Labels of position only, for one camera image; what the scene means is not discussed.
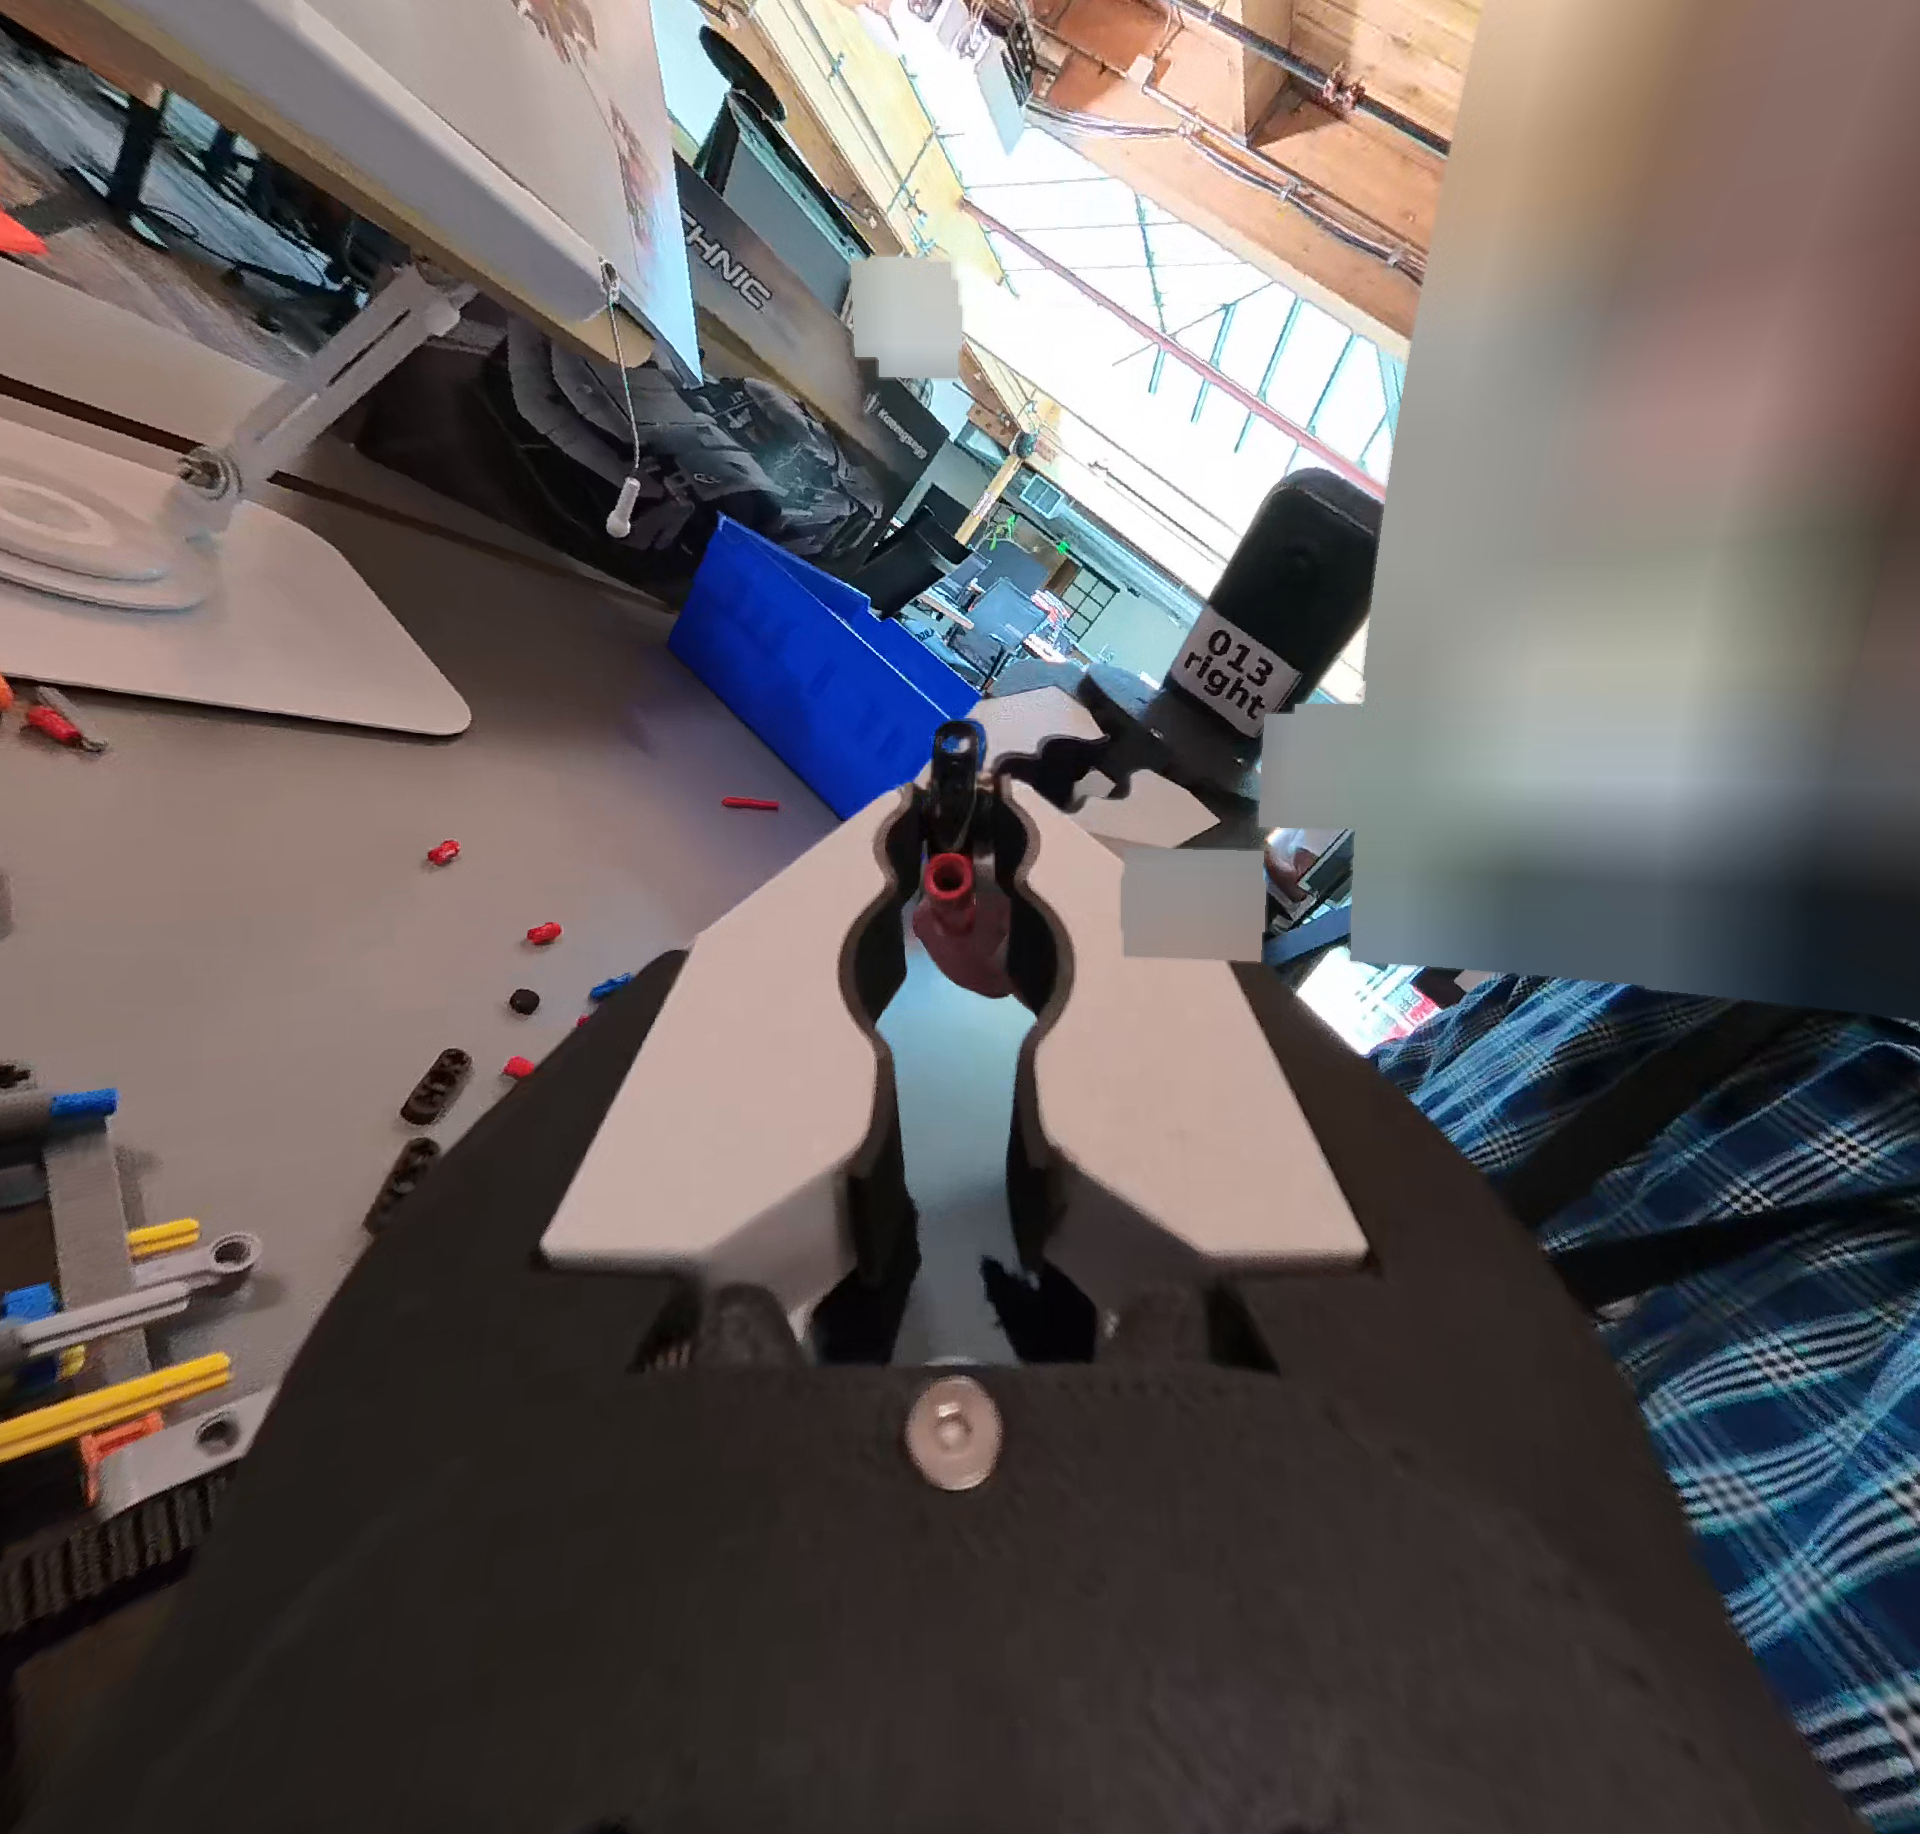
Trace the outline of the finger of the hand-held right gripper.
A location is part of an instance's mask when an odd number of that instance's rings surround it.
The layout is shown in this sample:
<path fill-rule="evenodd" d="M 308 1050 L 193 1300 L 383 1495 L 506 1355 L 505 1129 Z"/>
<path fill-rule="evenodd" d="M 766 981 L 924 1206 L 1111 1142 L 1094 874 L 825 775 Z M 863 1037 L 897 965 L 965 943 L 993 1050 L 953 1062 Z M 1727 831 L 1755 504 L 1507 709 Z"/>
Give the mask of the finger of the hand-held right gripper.
<path fill-rule="evenodd" d="M 1135 772 L 1124 787 L 1085 772 L 1073 787 L 1070 813 L 1105 848 L 1185 848 L 1216 831 L 1210 803 L 1160 772 Z"/>
<path fill-rule="evenodd" d="M 1113 738 L 1060 686 L 979 699 L 979 733 L 985 772 L 1033 787 L 1057 809 L 1116 795 L 1105 772 Z"/>

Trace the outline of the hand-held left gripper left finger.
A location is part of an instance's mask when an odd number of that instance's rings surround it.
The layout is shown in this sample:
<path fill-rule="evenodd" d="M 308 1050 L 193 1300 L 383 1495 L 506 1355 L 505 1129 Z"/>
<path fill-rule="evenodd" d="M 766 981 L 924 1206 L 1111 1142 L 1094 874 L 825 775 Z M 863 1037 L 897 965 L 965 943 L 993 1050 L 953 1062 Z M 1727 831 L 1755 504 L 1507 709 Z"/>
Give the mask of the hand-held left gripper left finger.
<path fill-rule="evenodd" d="M 543 1236 L 555 1269 L 759 1287 L 809 1315 L 881 1287 L 910 1236 L 893 1062 L 899 787 L 718 914 L 686 954 Z"/>

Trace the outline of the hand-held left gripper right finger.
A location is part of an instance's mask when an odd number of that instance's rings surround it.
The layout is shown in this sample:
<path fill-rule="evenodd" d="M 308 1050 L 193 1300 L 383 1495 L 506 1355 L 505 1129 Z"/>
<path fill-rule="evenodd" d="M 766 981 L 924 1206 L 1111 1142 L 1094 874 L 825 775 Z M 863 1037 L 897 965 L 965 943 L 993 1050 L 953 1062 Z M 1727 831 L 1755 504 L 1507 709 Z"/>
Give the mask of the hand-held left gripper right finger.
<path fill-rule="evenodd" d="M 1257 1016 L 1262 864 L 1111 848 L 1001 801 L 1016 1066 L 1009 1208 L 1024 1269 L 1096 1307 L 1230 1274 L 1356 1269 L 1369 1242 Z"/>

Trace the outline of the small lego gear subassembly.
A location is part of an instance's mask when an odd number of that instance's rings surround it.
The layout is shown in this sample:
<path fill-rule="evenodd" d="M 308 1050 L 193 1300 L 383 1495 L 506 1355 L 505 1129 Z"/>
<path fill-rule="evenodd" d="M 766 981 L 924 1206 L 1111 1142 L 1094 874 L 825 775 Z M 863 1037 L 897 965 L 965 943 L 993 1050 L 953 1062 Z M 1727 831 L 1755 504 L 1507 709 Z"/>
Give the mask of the small lego gear subassembly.
<path fill-rule="evenodd" d="M 1016 994 L 1011 897 L 993 874 L 998 792 L 987 775 L 987 733 L 976 717 L 936 729 L 917 820 L 924 874 L 910 925 L 920 946 L 953 988 L 1009 1001 Z"/>

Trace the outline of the long lego chassis assembly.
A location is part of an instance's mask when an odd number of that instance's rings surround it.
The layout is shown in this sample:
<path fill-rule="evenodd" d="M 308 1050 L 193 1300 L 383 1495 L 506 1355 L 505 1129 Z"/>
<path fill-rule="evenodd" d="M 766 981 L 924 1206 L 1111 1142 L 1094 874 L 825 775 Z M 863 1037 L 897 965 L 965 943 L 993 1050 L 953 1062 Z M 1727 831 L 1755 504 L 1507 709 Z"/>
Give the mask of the long lego chassis assembly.
<path fill-rule="evenodd" d="M 243 1292 L 250 1233 L 143 1222 L 116 1092 L 56 1092 L 2 1062 L 2 1660 L 181 1577 L 274 1392 L 172 1329 Z"/>

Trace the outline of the black lego set box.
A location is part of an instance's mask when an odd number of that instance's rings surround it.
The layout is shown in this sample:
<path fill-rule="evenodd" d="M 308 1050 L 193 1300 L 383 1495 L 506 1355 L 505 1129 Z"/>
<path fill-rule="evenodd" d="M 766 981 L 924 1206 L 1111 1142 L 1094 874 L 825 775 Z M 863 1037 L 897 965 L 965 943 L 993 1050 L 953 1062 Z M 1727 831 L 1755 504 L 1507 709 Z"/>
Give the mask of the black lego set box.
<path fill-rule="evenodd" d="M 766 240 L 673 161 L 704 378 L 617 366 L 477 295 L 356 413 L 370 462 L 661 606 L 718 519 L 859 576 L 945 433 Z"/>

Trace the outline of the open lego instruction booklet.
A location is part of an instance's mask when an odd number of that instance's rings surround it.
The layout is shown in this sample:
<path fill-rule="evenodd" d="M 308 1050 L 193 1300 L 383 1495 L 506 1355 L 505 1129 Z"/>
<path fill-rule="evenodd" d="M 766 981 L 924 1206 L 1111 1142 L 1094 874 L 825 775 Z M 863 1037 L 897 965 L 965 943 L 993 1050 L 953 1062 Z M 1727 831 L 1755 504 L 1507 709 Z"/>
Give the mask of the open lego instruction booklet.
<path fill-rule="evenodd" d="M 700 349 L 650 0 L 391 0 L 402 85 L 566 237 L 673 382 Z"/>

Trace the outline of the blue plastic bin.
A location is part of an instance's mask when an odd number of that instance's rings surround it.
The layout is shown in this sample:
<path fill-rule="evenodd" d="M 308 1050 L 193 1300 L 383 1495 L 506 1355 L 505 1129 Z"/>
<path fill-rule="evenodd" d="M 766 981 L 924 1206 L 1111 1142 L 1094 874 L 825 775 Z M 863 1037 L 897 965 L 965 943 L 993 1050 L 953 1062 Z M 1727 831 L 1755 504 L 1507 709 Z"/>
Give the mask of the blue plastic bin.
<path fill-rule="evenodd" d="M 836 820 L 913 781 L 979 692 L 848 583 L 721 518 L 666 649 Z"/>

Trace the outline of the person's torso in plaid shirt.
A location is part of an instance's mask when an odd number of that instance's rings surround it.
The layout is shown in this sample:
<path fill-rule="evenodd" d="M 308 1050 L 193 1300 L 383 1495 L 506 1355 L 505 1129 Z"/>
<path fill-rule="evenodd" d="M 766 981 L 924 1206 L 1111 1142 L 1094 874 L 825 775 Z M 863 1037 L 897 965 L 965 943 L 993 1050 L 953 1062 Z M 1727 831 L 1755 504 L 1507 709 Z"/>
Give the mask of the person's torso in plaid shirt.
<path fill-rule="evenodd" d="M 1916 1022 L 1492 977 L 1371 1050 L 1600 1307 L 1734 1626 L 1851 1814 L 1916 1831 Z"/>

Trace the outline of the white book stand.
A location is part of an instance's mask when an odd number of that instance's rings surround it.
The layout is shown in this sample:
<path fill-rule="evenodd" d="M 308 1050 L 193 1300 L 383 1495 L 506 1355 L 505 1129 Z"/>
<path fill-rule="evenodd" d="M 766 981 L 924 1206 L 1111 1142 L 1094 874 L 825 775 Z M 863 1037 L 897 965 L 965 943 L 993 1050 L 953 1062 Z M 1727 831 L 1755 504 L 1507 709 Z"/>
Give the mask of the white book stand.
<path fill-rule="evenodd" d="M 190 94 L 397 237 L 408 263 L 174 474 L 2 423 L 2 671 L 35 684 L 453 738 L 462 694 L 349 555 L 265 508 L 287 466 L 473 294 L 549 337 L 658 360 L 566 237 L 402 85 L 391 0 L 2 0 L 84 62 Z"/>

